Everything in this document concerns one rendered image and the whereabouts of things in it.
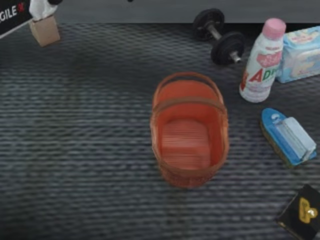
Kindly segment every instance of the white tissue paper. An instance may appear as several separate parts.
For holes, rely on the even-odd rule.
[[[57,5],[51,5],[48,0],[31,0],[29,12],[34,21],[39,21],[53,15],[57,8]]]

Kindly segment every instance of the red basket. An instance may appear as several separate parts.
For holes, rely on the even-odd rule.
[[[162,176],[174,186],[203,185],[227,158],[227,109],[215,83],[202,74],[178,72],[158,85],[150,129]]]

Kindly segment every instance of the bottle cap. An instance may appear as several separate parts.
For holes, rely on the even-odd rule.
[[[265,21],[262,33],[268,39],[279,39],[286,32],[286,23],[279,18],[269,18]]]

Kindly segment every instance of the bottle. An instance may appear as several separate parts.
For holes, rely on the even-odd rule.
[[[270,94],[277,76],[286,23],[278,18],[268,19],[255,40],[239,86],[240,95],[251,103],[261,103]]]

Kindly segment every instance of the package of wipes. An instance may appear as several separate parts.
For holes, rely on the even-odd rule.
[[[286,33],[283,43],[280,83],[320,74],[320,26]]]

